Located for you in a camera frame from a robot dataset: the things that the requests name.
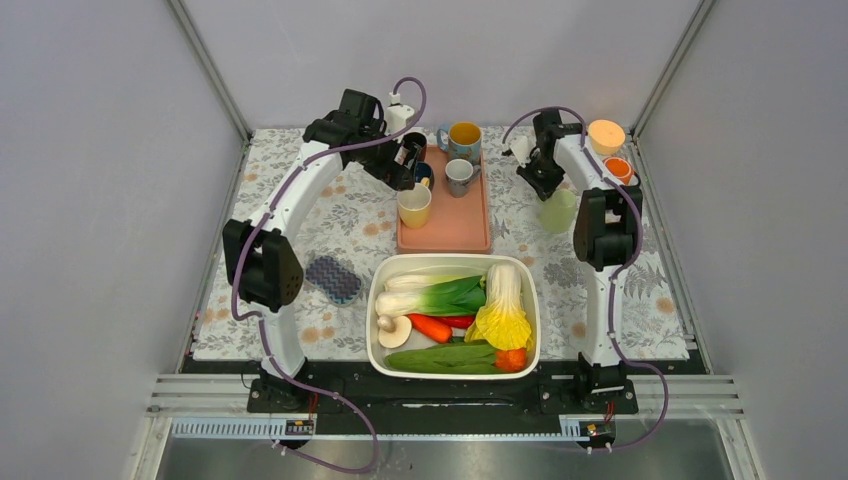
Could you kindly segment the light green mug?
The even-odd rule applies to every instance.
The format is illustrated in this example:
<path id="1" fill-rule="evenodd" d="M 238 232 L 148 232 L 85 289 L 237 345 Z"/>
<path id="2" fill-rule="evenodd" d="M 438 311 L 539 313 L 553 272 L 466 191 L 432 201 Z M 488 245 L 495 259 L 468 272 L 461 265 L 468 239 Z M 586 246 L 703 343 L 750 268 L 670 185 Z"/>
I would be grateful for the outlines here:
<path id="1" fill-rule="evenodd" d="M 567 189 L 556 190 L 541 203 L 538 219 L 542 228 L 560 234 L 569 230 L 577 214 L 577 196 Z"/>

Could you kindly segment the dark brown mug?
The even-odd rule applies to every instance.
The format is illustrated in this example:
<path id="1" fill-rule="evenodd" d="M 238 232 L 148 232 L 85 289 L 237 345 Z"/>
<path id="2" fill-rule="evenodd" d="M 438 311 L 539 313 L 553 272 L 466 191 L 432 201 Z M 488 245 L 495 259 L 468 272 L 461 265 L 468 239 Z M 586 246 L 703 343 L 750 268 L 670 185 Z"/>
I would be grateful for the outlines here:
<path id="1" fill-rule="evenodd" d="M 428 140 L 425 134 L 410 131 L 402 137 L 401 147 L 404 165 L 423 162 L 426 159 Z"/>

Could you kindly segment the orange mug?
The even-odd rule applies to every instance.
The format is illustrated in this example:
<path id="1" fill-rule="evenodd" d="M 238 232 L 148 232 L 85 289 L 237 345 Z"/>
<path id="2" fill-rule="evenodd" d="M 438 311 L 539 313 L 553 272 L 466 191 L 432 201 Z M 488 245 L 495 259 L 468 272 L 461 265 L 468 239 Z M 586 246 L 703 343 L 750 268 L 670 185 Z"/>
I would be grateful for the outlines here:
<path id="1" fill-rule="evenodd" d="M 635 169 L 631 163 L 622 157 L 607 157 L 603 164 L 625 186 L 631 185 L 636 177 Z"/>

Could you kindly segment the dark blue ceramic mug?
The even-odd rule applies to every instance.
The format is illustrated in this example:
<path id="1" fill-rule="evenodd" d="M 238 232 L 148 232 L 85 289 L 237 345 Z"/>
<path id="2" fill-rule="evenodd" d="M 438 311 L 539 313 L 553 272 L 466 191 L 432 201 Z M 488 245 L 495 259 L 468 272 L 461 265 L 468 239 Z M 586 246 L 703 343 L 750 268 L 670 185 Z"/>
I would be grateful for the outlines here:
<path id="1" fill-rule="evenodd" d="M 429 190 L 434 188 L 434 171 L 427 163 L 419 161 L 414 167 L 414 180 L 416 183 L 427 187 Z"/>

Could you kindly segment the small grey cup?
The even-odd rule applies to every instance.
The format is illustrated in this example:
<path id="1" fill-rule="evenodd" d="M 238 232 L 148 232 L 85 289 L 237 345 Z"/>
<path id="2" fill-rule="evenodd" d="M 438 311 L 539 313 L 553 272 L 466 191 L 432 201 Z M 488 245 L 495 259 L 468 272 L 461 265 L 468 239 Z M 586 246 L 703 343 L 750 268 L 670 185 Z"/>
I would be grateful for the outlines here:
<path id="1" fill-rule="evenodd" d="M 448 190 L 452 197 L 462 198 L 481 174 L 481 166 L 465 159 L 452 159 L 445 166 Z"/>

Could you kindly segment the light blue butterfly mug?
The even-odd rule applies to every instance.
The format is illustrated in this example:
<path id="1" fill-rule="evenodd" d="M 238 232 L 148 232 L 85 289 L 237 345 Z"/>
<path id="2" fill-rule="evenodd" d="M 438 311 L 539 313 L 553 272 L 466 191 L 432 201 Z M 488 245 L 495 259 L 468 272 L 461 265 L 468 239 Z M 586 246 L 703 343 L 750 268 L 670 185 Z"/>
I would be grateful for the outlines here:
<path id="1" fill-rule="evenodd" d="M 464 159 L 481 164 L 482 131 L 472 122 L 444 124 L 436 130 L 438 148 L 450 159 Z"/>

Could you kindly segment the yellow mug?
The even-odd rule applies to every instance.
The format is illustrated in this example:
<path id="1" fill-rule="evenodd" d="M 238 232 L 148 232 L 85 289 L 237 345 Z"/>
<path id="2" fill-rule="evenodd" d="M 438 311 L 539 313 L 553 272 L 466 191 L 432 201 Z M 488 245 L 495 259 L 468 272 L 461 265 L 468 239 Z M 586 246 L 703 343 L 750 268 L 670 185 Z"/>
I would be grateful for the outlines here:
<path id="1" fill-rule="evenodd" d="M 429 219 L 431 201 L 431 191 L 422 183 L 416 183 L 410 190 L 400 191 L 397 195 L 400 221 L 410 229 L 423 227 Z"/>

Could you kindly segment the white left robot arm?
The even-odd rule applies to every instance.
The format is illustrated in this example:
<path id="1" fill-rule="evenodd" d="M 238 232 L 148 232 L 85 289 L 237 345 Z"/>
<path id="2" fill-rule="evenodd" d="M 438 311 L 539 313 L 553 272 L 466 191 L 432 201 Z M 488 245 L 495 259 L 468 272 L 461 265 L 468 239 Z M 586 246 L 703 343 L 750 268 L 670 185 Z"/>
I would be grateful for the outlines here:
<path id="1" fill-rule="evenodd" d="M 398 92 L 383 106 L 369 94 L 347 89 L 337 109 L 309 124 L 298 156 L 282 182 L 247 219 L 230 219 L 222 240 L 231 306 L 248 303 L 237 320 L 258 322 L 262 367 L 278 377 L 272 398 L 288 411 L 309 401 L 310 385 L 297 374 L 306 362 L 296 332 L 293 302 L 305 280 L 293 242 L 322 191 L 351 163 L 395 191 L 414 185 L 399 159 L 401 137 L 424 112 L 400 101 Z"/>

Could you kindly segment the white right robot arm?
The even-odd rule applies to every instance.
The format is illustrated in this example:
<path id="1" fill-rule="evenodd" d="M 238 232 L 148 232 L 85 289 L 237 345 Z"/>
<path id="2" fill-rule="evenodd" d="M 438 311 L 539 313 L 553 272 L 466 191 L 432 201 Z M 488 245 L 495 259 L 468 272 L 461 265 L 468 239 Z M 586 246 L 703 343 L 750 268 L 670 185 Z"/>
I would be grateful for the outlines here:
<path id="1" fill-rule="evenodd" d="M 527 113 L 535 143 L 528 152 L 518 144 L 517 174 L 542 200 L 552 198 L 563 179 L 580 192 L 573 249 L 587 289 L 586 344 L 578 355 L 573 397 L 583 410 L 597 412 L 626 389 L 627 360 L 618 345 L 623 316 L 623 285 L 641 253 L 642 191 L 614 176 L 588 142 L 581 116 L 566 123 L 564 108 L 550 106 Z"/>

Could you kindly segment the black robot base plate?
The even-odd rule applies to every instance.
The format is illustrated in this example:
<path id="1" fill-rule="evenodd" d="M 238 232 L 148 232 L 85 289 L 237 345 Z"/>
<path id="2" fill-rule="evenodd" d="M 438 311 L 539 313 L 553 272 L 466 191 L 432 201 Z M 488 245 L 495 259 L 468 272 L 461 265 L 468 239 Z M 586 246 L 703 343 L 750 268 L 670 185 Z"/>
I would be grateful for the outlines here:
<path id="1" fill-rule="evenodd" d="M 623 395 L 584 404 L 573 397 L 577 365 L 544 361 L 515 380 L 417 380 L 389 377 L 366 362 L 312 361 L 297 375 L 302 387 L 262 373 L 251 383 L 254 414 L 309 414 L 324 435 L 558 434 L 563 416 L 604 420 L 638 411 L 633 386 Z"/>

